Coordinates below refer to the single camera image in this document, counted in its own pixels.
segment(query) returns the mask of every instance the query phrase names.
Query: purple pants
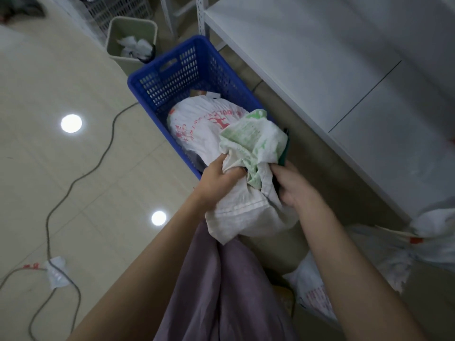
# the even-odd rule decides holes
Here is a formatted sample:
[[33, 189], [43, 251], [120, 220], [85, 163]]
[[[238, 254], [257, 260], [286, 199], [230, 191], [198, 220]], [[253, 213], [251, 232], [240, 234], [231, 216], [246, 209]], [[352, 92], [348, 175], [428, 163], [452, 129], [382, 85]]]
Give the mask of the purple pants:
[[298, 340], [258, 259], [198, 226], [155, 340]]

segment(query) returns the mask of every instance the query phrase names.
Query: basket handle hole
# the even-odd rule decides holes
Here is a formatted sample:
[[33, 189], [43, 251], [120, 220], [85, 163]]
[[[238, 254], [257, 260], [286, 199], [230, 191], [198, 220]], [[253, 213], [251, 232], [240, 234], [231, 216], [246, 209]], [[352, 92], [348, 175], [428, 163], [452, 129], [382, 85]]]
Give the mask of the basket handle hole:
[[173, 58], [172, 60], [169, 60], [168, 62], [166, 62], [165, 64], [163, 64], [160, 67], [160, 73], [164, 72], [166, 69], [170, 68], [171, 66], [173, 66], [176, 63], [177, 63], [177, 59], [176, 58]]

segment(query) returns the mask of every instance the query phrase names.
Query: tile floor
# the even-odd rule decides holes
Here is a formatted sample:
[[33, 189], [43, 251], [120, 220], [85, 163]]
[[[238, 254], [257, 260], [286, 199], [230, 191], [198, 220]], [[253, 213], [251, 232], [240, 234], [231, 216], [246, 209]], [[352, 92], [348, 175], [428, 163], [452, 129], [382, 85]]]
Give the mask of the tile floor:
[[[48, 9], [46, 19], [19, 18], [0, 26], [0, 277], [24, 264], [45, 261], [47, 213], [71, 181], [98, 162], [114, 115], [136, 101], [117, 64], [50, 1], [41, 1]], [[162, 47], [169, 49], [175, 43], [159, 3], [151, 3]], [[197, 33], [195, 11], [182, 20], [179, 32], [179, 41]], [[219, 38], [213, 35], [212, 41], [217, 44]], [[249, 88], [261, 81], [230, 48], [221, 54]], [[291, 160], [343, 223], [403, 226], [265, 83], [255, 95], [281, 126], [290, 128]], [[79, 132], [60, 129], [68, 113], [82, 116]], [[119, 118], [103, 164], [76, 184], [50, 220], [52, 253], [66, 259], [83, 294], [78, 321], [157, 234], [151, 214], [162, 210], [172, 216], [196, 184], [139, 105]], [[262, 263], [282, 273], [293, 270], [308, 250], [298, 225], [276, 237], [244, 240]], [[49, 292], [43, 272], [14, 275], [0, 294], [0, 340], [28, 340], [28, 322]], [[76, 302], [71, 287], [57, 290], [35, 322], [38, 339], [65, 339]], [[302, 335], [342, 339], [338, 331], [302, 310], [295, 320]]]

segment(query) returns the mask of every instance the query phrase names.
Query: person's right hand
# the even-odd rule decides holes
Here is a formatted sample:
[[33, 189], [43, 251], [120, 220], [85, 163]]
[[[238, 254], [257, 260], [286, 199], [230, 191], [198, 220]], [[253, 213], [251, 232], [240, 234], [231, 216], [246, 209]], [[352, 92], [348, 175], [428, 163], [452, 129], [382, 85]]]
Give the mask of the person's right hand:
[[270, 169], [281, 185], [280, 199], [294, 208], [298, 207], [299, 201], [309, 191], [315, 191], [311, 184], [299, 173], [297, 168], [288, 160], [284, 166], [270, 164]]

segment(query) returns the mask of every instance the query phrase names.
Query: trash can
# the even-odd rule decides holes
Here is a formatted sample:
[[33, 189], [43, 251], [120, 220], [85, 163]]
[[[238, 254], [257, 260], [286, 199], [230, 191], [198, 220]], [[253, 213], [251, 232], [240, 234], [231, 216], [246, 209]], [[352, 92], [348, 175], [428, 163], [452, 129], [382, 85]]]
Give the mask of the trash can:
[[117, 62], [127, 76], [144, 65], [136, 58], [120, 56], [123, 47], [117, 43], [117, 39], [128, 36], [134, 36], [136, 40], [145, 39], [150, 44], [155, 45], [155, 56], [158, 56], [161, 52], [158, 40], [158, 26], [154, 21], [129, 17], [113, 18], [107, 32], [106, 51], [109, 57]]

